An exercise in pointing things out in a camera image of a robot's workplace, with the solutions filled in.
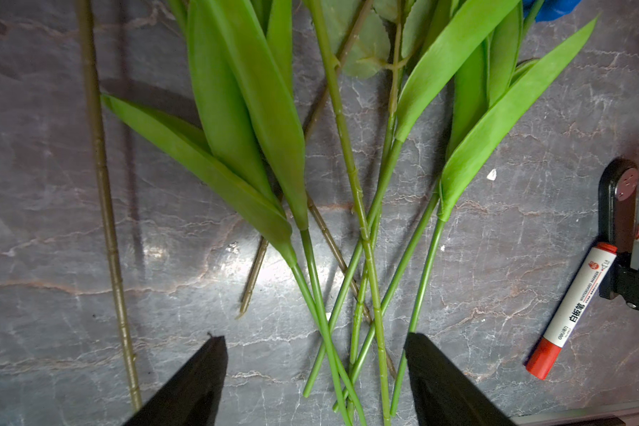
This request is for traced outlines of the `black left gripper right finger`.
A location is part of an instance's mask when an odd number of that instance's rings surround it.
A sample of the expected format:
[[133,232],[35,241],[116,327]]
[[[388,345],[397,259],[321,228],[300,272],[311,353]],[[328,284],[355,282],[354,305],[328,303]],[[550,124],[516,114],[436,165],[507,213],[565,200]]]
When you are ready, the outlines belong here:
[[404,349],[419,424],[513,424],[426,335],[410,332]]

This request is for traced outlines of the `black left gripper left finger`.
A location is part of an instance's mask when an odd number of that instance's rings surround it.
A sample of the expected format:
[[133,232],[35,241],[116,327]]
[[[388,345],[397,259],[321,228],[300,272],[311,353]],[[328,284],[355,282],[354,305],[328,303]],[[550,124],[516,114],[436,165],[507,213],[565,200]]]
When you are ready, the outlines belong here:
[[127,425],[213,425],[228,354],[225,337],[211,337]]

